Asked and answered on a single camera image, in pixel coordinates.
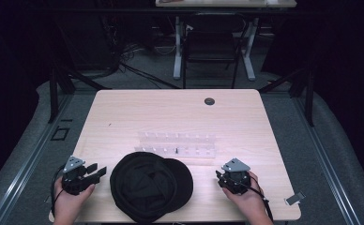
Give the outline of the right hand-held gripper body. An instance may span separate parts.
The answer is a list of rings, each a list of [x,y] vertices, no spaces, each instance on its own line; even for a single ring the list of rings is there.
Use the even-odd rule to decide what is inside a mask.
[[[232,158],[222,167],[224,170],[224,187],[233,194],[244,194],[250,188],[250,166],[239,160]]]

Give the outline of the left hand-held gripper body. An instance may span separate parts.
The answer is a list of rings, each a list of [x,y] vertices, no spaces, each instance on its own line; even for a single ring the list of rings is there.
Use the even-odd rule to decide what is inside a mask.
[[[82,191],[86,190],[90,185],[88,179],[85,177],[85,161],[70,156],[63,169],[62,188],[68,194],[79,195]]]

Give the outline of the person's left hand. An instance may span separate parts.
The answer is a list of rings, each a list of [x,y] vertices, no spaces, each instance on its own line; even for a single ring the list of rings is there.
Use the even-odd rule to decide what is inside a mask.
[[[68,215],[77,218],[84,203],[94,192],[95,187],[95,185],[90,185],[79,195],[71,195],[62,189],[62,178],[58,178],[54,184],[54,193],[57,198],[54,203],[54,217]]]

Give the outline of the person's right hand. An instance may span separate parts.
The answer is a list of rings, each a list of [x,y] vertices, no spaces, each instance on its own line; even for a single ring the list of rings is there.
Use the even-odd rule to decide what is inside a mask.
[[[232,201],[243,215],[247,217],[248,220],[253,220],[259,217],[267,218],[265,212],[265,205],[263,203],[262,197],[258,194],[259,186],[257,182],[251,178],[252,190],[248,190],[242,195],[233,194],[226,187],[222,189],[226,197]]]

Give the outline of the black cap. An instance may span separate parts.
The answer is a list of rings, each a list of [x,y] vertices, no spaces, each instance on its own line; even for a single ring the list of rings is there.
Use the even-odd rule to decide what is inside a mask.
[[[110,187],[115,205],[139,225],[147,225],[190,200],[193,178],[177,159],[134,152],[114,167]]]

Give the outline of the clear plastic compartment box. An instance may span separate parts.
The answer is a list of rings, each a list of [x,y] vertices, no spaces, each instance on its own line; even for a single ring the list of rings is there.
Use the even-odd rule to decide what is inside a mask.
[[[217,154],[216,136],[212,134],[139,132],[138,139],[135,151],[164,158],[214,158]]]

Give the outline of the grey tape piece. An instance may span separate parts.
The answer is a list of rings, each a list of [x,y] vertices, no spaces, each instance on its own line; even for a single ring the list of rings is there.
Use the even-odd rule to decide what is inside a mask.
[[[306,195],[303,192],[298,192],[295,195],[285,199],[285,202],[287,205],[293,205],[296,203],[300,203],[305,198],[306,198]]]

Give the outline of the black chair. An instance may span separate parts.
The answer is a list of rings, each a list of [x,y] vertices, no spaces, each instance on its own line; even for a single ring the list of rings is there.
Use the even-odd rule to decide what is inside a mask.
[[[234,64],[231,87],[242,56],[242,42],[249,28],[239,13],[196,13],[185,20],[189,28],[182,47],[182,86],[187,87],[188,63]]]

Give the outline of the white-legged background desk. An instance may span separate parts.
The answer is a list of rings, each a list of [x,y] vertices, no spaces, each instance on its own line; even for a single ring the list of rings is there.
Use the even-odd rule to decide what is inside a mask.
[[[287,8],[295,8],[296,0],[155,0],[155,5],[158,8],[275,9],[279,12]],[[246,35],[248,40],[242,51],[245,70],[250,81],[256,79],[250,60],[250,52],[258,26],[258,17],[249,20],[249,28]]]

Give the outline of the aluminium floor rail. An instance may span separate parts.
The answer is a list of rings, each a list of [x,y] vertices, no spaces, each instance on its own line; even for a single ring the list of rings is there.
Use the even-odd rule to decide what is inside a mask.
[[[328,183],[328,186],[334,196],[335,202],[340,208],[342,217],[346,225],[361,225],[361,222],[356,214],[356,211],[348,198],[345,188],[343,187],[339,176],[326,153],[326,149],[320,140],[315,127],[312,127],[306,119],[304,113],[304,103],[299,98],[292,99],[293,104],[298,112],[301,122],[304,124],[305,129],[310,135],[312,144],[314,146],[314,154],[320,164],[321,170]]]
[[[58,167],[71,154],[78,118],[74,97],[60,98],[59,114],[50,123],[49,103],[38,104],[32,122],[0,172],[0,225],[50,225],[50,186]]]

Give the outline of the black metal frame post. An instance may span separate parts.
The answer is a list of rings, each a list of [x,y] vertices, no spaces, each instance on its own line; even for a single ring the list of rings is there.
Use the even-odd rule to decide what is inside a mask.
[[[305,118],[308,124],[313,127],[312,108],[313,108],[313,86],[314,86],[314,63],[308,63],[307,66],[307,89],[305,100]]]
[[[54,68],[52,69],[52,72],[50,74],[49,84],[50,84],[50,104],[51,104],[51,111],[49,118],[49,124],[50,124],[54,121],[54,119],[58,115],[58,90],[57,90],[56,70]]]

